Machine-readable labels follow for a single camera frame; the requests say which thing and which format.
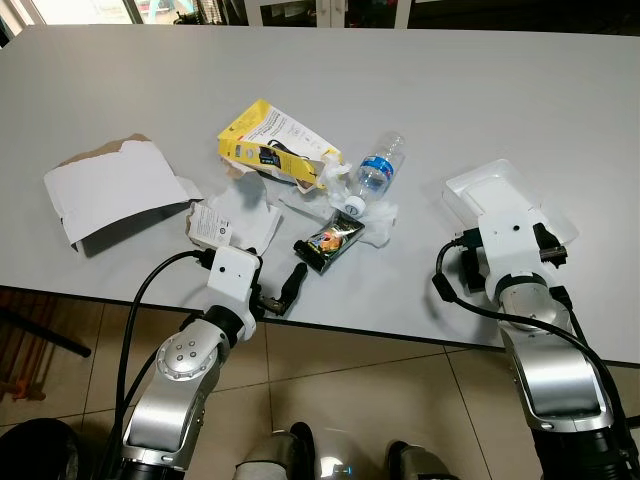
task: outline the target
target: black cable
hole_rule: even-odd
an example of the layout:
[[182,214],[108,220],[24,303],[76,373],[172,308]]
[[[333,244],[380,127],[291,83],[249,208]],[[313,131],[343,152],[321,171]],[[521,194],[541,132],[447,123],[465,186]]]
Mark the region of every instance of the black cable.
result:
[[580,340],[584,345],[588,346],[587,338],[584,336],[584,332],[582,331],[582,327],[580,326],[580,322],[578,322],[578,318],[576,314],[573,313],[573,310],[569,309],[569,319],[571,320],[571,327],[573,328],[573,332],[576,334],[578,340]]
[[640,415],[627,418],[627,425],[629,428],[640,428]]
[[135,326],[136,316],[138,314],[138,308],[140,307],[140,303],[142,301],[142,297],[149,288],[151,282],[162,272],[165,268],[167,268],[172,263],[177,262],[183,258],[195,257],[202,258],[204,252],[200,250],[190,250],[186,252],[181,252],[172,257],[169,257],[167,260],[158,265],[147,278],[142,282],[138,292],[136,293],[135,298],[133,299],[133,303],[131,304],[131,308],[129,309],[129,317],[127,318],[127,324],[125,326],[124,337],[122,340],[122,351],[120,352],[120,363],[118,365],[118,377],[116,382],[116,408],[114,415],[114,424],[111,429],[111,433],[109,434],[109,438],[107,440],[107,446],[105,448],[105,454],[100,465],[100,470],[98,473],[98,479],[104,480],[108,478],[111,474],[114,467],[114,459],[117,454],[117,447],[120,438],[122,438],[122,423],[124,420],[124,416],[126,415],[127,407],[135,394],[138,386],[142,382],[146,370],[151,366],[153,360],[155,358],[155,352],[151,355],[147,362],[145,362],[144,368],[138,373],[138,376],[134,380],[131,388],[129,389],[126,397],[124,394],[125,382],[127,376],[127,363],[129,359],[129,350],[131,347],[131,340],[133,338],[133,327]]
[[138,314],[138,308],[140,307],[140,303],[142,301],[142,296],[149,288],[151,282],[169,265],[177,262],[183,258],[195,257],[199,258],[202,255],[200,250],[189,250],[187,252],[181,252],[172,257],[169,257],[160,265],[158,265],[149,276],[142,282],[140,288],[138,289],[138,293],[136,293],[135,298],[133,299],[133,303],[131,304],[131,308],[129,309],[129,317],[127,318],[127,325],[124,331],[124,338],[122,340],[122,351],[120,352],[120,364],[118,366],[118,380],[116,384],[116,413],[122,413],[122,405],[124,403],[124,388],[125,381],[127,375],[127,363],[129,360],[129,349],[131,346],[131,339],[133,337],[133,327],[135,325],[136,315]]
[[[442,273],[442,263],[447,251],[460,244],[461,244],[460,239],[456,239],[447,243],[445,246],[443,246],[440,249],[440,252],[438,253],[438,258],[436,261],[436,277],[440,277],[440,281],[445,281],[448,284],[448,287],[446,288],[446,294],[448,295],[449,301],[455,303],[456,305],[461,306],[462,308],[472,313],[481,315],[483,317],[488,317],[488,318],[493,318],[495,320],[502,320],[510,323],[528,325],[528,326],[539,328],[546,332],[557,335],[558,337],[562,338],[566,342],[575,346],[585,357],[587,357],[587,359],[589,359],[593,367],[598,372],[598,375],[600,376],[604,389],[611,403],[611,410],[614,417],[612,429],[616,433],[618,440],[621,441],[621,446],[623,448],[627,448],[632,456],[635,455],[635,457],[627,458],[627,460],[632,466],[632,469],[635,472],[635,474],[639,475],[640,464],[637,458],[638,450],[629,432],[627,418],[624,413],[624,408],[622,407],[622,401],[620,400],[620,394],[618,393],[618,388],[615,384],[613,376],[611,375],[611,372],[609,372],[609,369],[604,364],[604,362],[600,359],[598,354],[595,351],[593,351],[588,345],[583,343],[580,339],[574,337],[566,330],[560,327],[557,327],[555,325],[551,325],[551,324],[542,322],[540,320],[534,320],[532,318],[521,317],[518,315],[510,315],[507,313],[494,312],[494,311],[487,310],[485,308],[481,308],[476,305],[467,303],[464,300],[460,299],[457,296],[457,294],[455,294],[453,287],[451,287],[451,284],[446,280],[446,277]],[[573,311],[569,310],[569,313],[570,313],[570,316],[573,316],[572,325],[574,321],[576,324],[578,324],[577,318],[575,318],[575,314],[573,314]],[[578,325],[578,328],[579,328],[579,333],[576,332],[577,335],[584,336],[582,329],[580,329],[579,325]]]

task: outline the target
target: black wheel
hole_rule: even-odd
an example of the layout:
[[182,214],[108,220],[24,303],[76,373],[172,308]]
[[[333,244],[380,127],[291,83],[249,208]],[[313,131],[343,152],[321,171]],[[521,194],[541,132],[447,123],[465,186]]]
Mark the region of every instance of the black wheel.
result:
[[311,428],[304,422],[297,422],[291,426],[289,432],[300,440],[304,450],[304,461],[303,465],[300,466],[300,480],[315,480],[316,447],[313,442],[313,432],[311,432]]
[[88,480],[91,461],[76,433],[60,420],[37,418],[0,437],[6,478]]
[[408,447],[407,442],[400,440],[393,442],[389,447],[387,453],[387,467],[389,468],[389,480],[402,480],[402,469],[400,468],[400,454],[405,447]]

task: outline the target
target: plastic water bottle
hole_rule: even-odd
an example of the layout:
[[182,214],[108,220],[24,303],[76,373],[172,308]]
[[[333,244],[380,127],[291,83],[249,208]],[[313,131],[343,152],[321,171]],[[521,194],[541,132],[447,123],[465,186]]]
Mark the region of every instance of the plastic water bottle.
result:
[[363,214],[367,204],[379,200],[404,160],[404,138],[396,132],[383,134],[365,157],[350,182],[351,196],[344,211],[353,217]]

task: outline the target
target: trash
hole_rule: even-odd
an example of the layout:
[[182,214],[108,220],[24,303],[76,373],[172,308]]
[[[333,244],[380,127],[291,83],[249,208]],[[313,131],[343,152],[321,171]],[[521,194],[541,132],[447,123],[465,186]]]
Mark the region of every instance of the trash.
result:
[[335,259],[349,248],[365,226],[340,210],[336,210],[331,221],[308,240],[298,240],[293,249],[313,269],[322,273]]
[[349,185],[352,195],[345,200],[345,212],[357,218],[367,205],[382,198],[404,161],[404,143],[404,138],[395,132],[380,137],[371,154],[354,172]]
[[[348,163],[341,165],[328,155],[325,156],[324,161],[326,165],[319,178],[319,181],[326,185],[324,190],[302,195],[294,187],[283,191],[278,198],[290,208],[326,222],[336,209],[344,210],[345,200],[350,195],[347,179],[352,166]],[[358,241],[377,248],[384,246],[391,238],[391,229],[397,216],[397,205],[386,201],[372,203],[358,218],[358,221],[366,227]]]
[[255,248],[262,255],[281,215],[279,208],[267,204],[264,181],[253,171],[232,180],[222,195],[194,206],[187,217],[187,234],[197,245],[215,248],[227,242],[243,250]]
[[44,176],[44,183],[71,245],[118,220],[202,198],[141,134],[62,162]]
[[[296,183],[303,193],[323,188],[317,181],[324,168],[323,155],[341,159],[337,148],[262,99],[218,135],[218,141],[218,153],[232,167],[266,172]],[[237,170],[238,175],[246,173],[246,167]]]
[[218,248],[231,242],[231,224],[219,212],[201,203],[191,204],[187,236],[202,248]]

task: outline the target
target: chair leg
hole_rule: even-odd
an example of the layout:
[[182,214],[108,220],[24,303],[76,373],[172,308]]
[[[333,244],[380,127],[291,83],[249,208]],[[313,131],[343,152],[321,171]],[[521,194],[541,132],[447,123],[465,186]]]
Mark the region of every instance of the chair leg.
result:
[[36,323],[33,323],[30,320],[14,313],[6,308],[0,308],[0,319],[5,320],[9,324],[21,328],[26,332],[29,332],[37,337],[45,339],[47,342],[51,342],[59,347],[64,348],[65,350],[69,350],[77,355],[82,357],[91,356],[91,349],[85,347],[84,345],[80,345],[73,340],[68,339],[67,337],[60,335],[59,333],[53,332],[48,328],[42,327]]

